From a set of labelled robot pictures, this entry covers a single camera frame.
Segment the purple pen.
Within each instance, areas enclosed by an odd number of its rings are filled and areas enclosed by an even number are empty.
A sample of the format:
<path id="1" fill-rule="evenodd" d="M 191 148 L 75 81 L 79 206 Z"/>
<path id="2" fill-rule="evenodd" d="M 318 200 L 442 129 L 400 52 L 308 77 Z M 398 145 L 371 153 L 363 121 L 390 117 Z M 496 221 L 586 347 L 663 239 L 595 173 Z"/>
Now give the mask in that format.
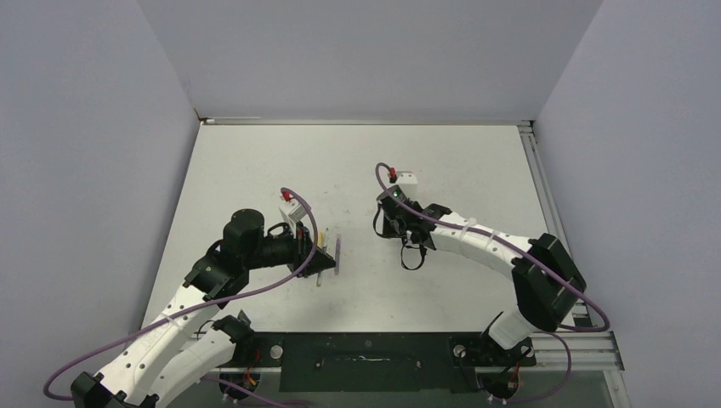
<path id="1" fill-rule="evenodd" d="M 337 234 L 336 242 L 335 242 L 335 251 L 334 251 L 335 266 L 333 268 L 333 274 L 336 276 L 339 275 L 339 270 L 340 270 L 341 246 L 342 246 L 342 236 L 340 234 Z"/>

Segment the green pen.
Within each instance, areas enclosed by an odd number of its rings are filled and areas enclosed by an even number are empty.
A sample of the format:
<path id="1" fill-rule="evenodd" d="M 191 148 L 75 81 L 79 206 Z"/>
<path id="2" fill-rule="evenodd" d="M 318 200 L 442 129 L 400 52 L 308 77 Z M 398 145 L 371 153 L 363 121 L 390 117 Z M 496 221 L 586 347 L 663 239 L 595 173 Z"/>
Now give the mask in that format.
<path id="1" fill-rule="evenodd" d="M 328 229 L 327 246 L 328 246 L 328 242 L 329 242 L 329 240 L 330 240 L 329 235 L 330 235 L 330 231 L 329 231 L 329 229 Z M 327 264 L 327 261 L 326 261 L 327 248 L 326 248 L 325 251 L 322 251 L 322 250 L 321 250 L 321 252 L 322 252 L 322 254 L 319 256 L 319 260 L 318 260 L 318 271 L 317 271 L 317 274 L 316 274 L 316 282 L 315 282 L 315 284 L 316 284 L 316 286 L 317 286 L 318 288 L 321 287 L 322 282 L 323 282 L 323 272 L 324 272 L 326 269 L 328 269 L 328 267 L 326 266 L 326 264 Z"/>

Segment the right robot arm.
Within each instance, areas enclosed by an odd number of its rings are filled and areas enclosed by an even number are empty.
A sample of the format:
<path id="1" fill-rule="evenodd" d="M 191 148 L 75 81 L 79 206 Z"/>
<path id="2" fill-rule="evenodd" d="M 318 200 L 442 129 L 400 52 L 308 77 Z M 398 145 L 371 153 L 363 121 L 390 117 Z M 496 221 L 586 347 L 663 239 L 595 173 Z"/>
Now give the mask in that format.
<path id="1" fill-rule="evenodd" d="M 439 204 L 421 207 L 398 186 L 377 198 L 383 216 L 379 236 L 405 247 L 449 252 L 482 264 L 514 285 L 515 305 L 485 329 L 482 356 L 501 364 L 533 332 L 554 332 L 584 293 L 587 283 L 562 242 L 501 233 Z"/>

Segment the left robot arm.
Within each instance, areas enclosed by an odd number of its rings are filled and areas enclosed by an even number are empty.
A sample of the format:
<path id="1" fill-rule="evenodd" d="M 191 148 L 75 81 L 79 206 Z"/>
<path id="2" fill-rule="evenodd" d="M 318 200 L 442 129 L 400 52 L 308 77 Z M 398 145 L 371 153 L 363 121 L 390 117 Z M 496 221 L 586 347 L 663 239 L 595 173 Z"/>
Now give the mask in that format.
<path id="1" fill-rule="evenodd" d="M 79 375 L 71 385 L 76 407 L 166 407 L 212 369 L 246 364 L 253 329 L 244 314 L 216 314 L 241 291 L 254 269 L 286 265 L 302 276 L 335 267 L 299 221 L 285 218 L 281 232 L 264 230 L 253 209 L 235 212 L 216 241 L 193 265 L 166 308 L 111 363 Z"/>

